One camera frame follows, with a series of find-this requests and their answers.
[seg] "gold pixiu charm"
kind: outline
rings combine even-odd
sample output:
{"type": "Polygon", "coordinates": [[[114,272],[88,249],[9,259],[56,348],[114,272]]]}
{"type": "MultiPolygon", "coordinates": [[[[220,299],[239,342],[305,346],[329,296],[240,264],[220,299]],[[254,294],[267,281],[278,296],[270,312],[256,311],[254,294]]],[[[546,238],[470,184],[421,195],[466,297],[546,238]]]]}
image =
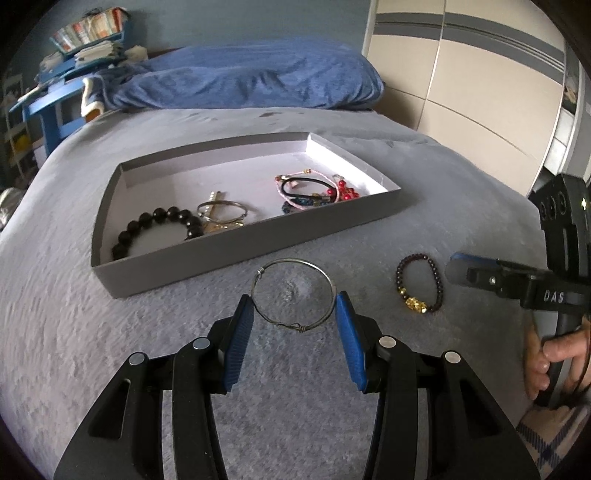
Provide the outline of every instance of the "gold pixiu charm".
{"type": "Polygon", "coordinates": [[[409,309],[415,312],[427,313],[427,304],[423,301],[420,301],[419,299],[416,299],[415,297],[407,298],[404,303],[409,309]]]}

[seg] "plaid fabric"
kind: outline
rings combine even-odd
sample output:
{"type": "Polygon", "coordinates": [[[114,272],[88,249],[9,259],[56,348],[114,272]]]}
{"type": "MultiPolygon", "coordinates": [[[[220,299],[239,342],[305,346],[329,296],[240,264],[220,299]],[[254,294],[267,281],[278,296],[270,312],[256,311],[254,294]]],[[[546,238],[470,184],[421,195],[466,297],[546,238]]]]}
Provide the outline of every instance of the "plaid fabric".
{"type": "Polygon", "coordinates": [[[583,430],[588,405],[557,410],[534,407],[519,422],[517,432],[536,463],[542,479],[552,473],[583,430]]]}

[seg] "blue gripper pad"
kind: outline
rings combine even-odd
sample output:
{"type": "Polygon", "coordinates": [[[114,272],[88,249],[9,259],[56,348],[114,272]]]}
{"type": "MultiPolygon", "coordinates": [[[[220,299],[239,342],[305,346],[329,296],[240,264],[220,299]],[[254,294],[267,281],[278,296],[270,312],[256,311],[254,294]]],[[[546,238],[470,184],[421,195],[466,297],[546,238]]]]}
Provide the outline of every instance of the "blue gripper pad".
{"type": "Polygon", "coordinates": [[[246,301],[239,315],[234,334],[230,340],[230,346],[225,355],[222,382],[226,391],[231,391],[232,387],[238,382],[248,340],[251,337],[252,324],[255,316],[254,305],[250,298],[246,301]]]}
{"type": "Polygon", "coordinates": [[[339,329],[340,341],[343,344],[349,375],[361,391],[365,390],[368,377],[365,372],[365,355],[353,324],[355,311],[346,294],[341,292],[336,297],[336,324],[339,329]]]}

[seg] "wall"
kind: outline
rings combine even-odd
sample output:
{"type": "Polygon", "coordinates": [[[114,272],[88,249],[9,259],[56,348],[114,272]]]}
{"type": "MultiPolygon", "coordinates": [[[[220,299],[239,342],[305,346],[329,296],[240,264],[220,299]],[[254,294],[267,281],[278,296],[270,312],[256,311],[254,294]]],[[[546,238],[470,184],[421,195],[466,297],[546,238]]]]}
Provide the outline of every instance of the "wall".
{"type": "Polygon", "coordinates": [[[61,0],[33,28],[12,59],[32,86],[39,62],[55,47],[49,36],[94,7],[120,5],[133,18],[131,40],[149,51],[260,38],[318,35],[361,51],[370,0],[61,0]]]}

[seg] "wire bangle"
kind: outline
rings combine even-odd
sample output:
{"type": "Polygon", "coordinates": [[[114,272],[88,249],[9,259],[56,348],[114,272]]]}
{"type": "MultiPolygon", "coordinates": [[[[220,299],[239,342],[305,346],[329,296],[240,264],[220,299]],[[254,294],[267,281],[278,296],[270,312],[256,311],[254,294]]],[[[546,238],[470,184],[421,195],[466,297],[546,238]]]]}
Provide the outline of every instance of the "wire bangle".
{"type": "Polygon", "coordinates": [[[202,218],[206,222],[214,223],[215,225],[230,225],[231,223],[238,223],[242,222],[246,216],[248,215],[248,209],[241,203],[238,202],[231,202],[230,200],[211,200],[209,202],[203,202],[202,204],[198,205],[197,207],[197,216],[202,218]],[[207,216],[207,212],[202,211],[205,207],[214,206],[214,205],[226,205],[230,207],[237,207],[241,210],[244,210],[244,213],[240,216],[233,218],[231,220],[216,220],[215,218],[211,218],[207,216]]]}
{"type": "Polygon", "coordinates": [[[267,322],[272,323],[273,325],[277,325],[277,326],[289,328],[289,330],[295,330],[296,332],[304,333],[304,332],[307,332],[308,330],[312,330],[313,328],[318,327],[318,325],[324,323],[328,319],[328,317],[330,317],[330,315],[332,314],[333,310],[335,309],[335,303],[336,303],[336,285],[330,279],[330,277],[328,276],[328,274],[324,270],[322,270],[318,265],[314,265],[313,263],[308,262],[306,260],[302,260],[300,258],[278,258],[277,260],[273,260],[273,261],[267,263],[266,265],[263,265],[261,268],[259,268],[256,271],[256,275],[252,279],[251,299],[252,299],[252,303],[253,303],[253,305],[255,307],[255,310],[267,322]],[[329,309],[326,310],[326,312],[322,315],[322,317],[320,317],[319,320],[316,320],[314,323],[311,323],[309,325],[302,325],[299,322],[294,322],[294,323],[278,322],[276,320],[270,319],[258,307],[258,305],[256,304],[255,295],[254,295],[255,294],[256,283],[262,278],[263,273],[265,272],[265,270],[267,268],[269,268],[272,265],[279,264],[279,263],[296,263],[296,264],[300,264],[300,265],[304,265],[306,267],[312,268],[313,270],[316,270],[317,272],[319,272],[326,279],[326,281],[329,283],[329,285],[330,285],[330,291],[332,293],[332,300],[330,302],[329,309]]]}

